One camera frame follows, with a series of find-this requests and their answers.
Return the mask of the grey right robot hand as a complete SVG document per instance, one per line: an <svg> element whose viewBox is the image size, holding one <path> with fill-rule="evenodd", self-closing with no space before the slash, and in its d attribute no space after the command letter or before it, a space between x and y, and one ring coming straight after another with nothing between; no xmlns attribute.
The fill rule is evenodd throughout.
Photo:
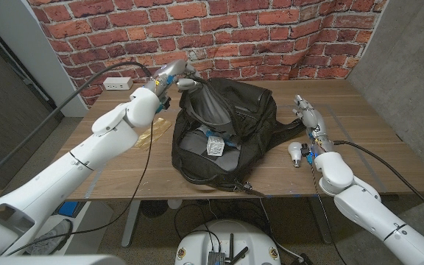
<svg viewBox="0 0 424 265"><path fill-rule="evenodd" d="M310 138L313 153L318 156L324 152L332 152L333 143L328 137L321 113L310 102L302 98L301 95L296 95L294 102L296 109L293 109L293 112L306 127L306 133Z"/></svg>

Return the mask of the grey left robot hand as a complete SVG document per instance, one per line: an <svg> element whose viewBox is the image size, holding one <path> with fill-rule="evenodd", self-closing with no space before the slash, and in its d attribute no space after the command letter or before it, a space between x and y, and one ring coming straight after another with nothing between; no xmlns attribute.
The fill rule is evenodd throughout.
<svg viewBox="0 0 424 265"><path fill-rule="evenodd" d="M144 85L156 96L166 94L166 91L175 83L180 91L194 90L199 87L197 80L199 72L183 59L174 60L160 69Z"/></svg>

